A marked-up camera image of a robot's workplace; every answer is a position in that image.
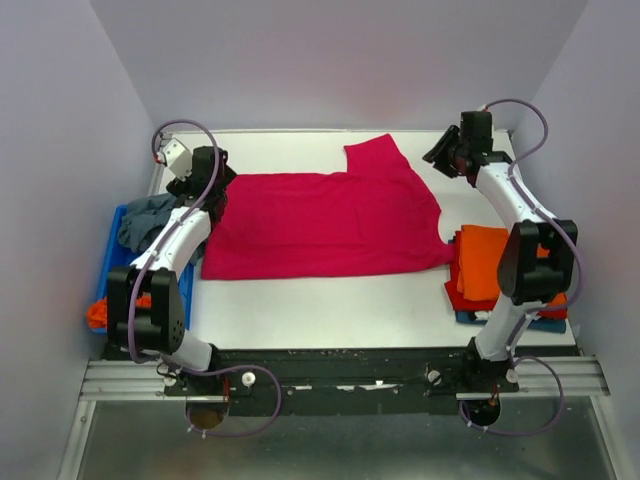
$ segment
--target folded red cloth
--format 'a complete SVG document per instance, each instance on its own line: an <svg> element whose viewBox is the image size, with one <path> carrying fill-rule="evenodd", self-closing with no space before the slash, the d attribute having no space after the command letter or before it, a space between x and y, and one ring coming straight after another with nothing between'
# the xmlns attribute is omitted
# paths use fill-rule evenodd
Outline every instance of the folded red cloth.
<svg viewBox="0 0 640 480"><path fill-rule="evenodd" d="M464 298L463 294L458 291L458 277L460 275L460 232L456 232L453 242L454 259L449 264L451 279L444 284L451 305L456 312L480 312L491 311L496 306L495 300L471 301ZM557 310L554 312L540 312L540 316L548 319L564 320L567 318L567 309Z"/></svg>
<svg viewBox="0 0 640 480"><path fill-rule="evenodd" d="M345 151L347 172L239 175L202 278L348 277L451 262L440 207L391 136Z"/></svg>

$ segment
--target wall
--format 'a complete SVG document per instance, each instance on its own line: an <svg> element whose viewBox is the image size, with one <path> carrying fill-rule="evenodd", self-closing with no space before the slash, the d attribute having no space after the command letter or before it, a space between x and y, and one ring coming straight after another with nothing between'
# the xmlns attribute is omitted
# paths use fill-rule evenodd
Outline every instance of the wall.
<svg viewBox="0 0 640 480"><path fill-rule="evenodd" d="M629 452L640 452L638 18L634 0L588 4L535 96L551 133L523 167L536 195L578 223L587 278L572 316L581 344L602 362ZM520 151L540 136L531 117L514 137Z"/></svg>
<svg viewBox="0 0 640 480"><path fill-rule="evenodd" d="M151 121L86 0L0 15L0 477L55 478L114 207L146 192Z"/></svg>
<svg viewBox="0 0 640 480"><path fill-rule="evenodd" d="M586 0L92 4L156 123L399 130L531 99Z"/></svg>

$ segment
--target blue basket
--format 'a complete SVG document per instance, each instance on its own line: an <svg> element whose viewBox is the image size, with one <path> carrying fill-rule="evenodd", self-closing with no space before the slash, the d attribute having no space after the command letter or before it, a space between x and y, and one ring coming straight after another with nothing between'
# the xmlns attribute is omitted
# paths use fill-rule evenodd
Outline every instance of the blue basket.
<svg viewBox="0 0 640 480"><path fill-rule="evenodd" d="M122 247L117 240L118 230L122 223L122 217L127 213L127 206L120 205L116 208L111 224L111 232L109 233L109 243L107 243L107 251L104 255L102 264L102 272L100 273L100 282L98 283L98 291L96 292L95 301L107 296L107 274L113 267L122 267L129 265L140 256L139 253L133 253L126 247ZM180 293L182 294L182 307L184 308L184 326L188 330L191 325L191 296L193 293L193 274L195 268L188 263L180 277ZM92 328L95 333L107 333L106 328Z"/></svg>

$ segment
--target floor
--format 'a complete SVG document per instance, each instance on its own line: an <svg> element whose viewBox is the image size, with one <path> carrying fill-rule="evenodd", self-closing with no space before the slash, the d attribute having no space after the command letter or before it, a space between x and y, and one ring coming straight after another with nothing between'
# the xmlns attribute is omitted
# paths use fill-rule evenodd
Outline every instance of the floor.
<svg viewBox="0 0 640 480"><path fill-rule="evenodd" d="M523 429L544 424L557 402L503 403L497 425ZM420 414L282 417L253 437L203 440L187 433L183 409L181 402L98 404L80 478L615 478L588 398L570 399L551 431L517 439L479 434L458 417Z"/></svg>

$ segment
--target white table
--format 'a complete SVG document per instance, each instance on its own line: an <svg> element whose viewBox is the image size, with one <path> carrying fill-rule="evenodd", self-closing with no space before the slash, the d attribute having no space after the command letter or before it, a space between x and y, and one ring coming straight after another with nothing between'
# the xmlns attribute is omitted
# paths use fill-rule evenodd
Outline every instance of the white table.
<svg viewBox="0 0 640 480"><path fill-rule="evenodd" d="M344 145L386 132L230 131L216 133L239 174L331 173L346 170ZM391 132L400 151L434 193L439 231L452 238L460 225L502 226L489 202L460 178L449 179L421 157L442 132ZM204 134L179 133L193 149ZM506 132L494 149L513 156ZM165 191L172 175L158 172L153 192ZM419 273L350 278L203 281L196 271L190 330L221 349L462 347L480 327L455 322L443 284L448 267ZM574 345L567 333L527 331L520 345Z"/></svg>

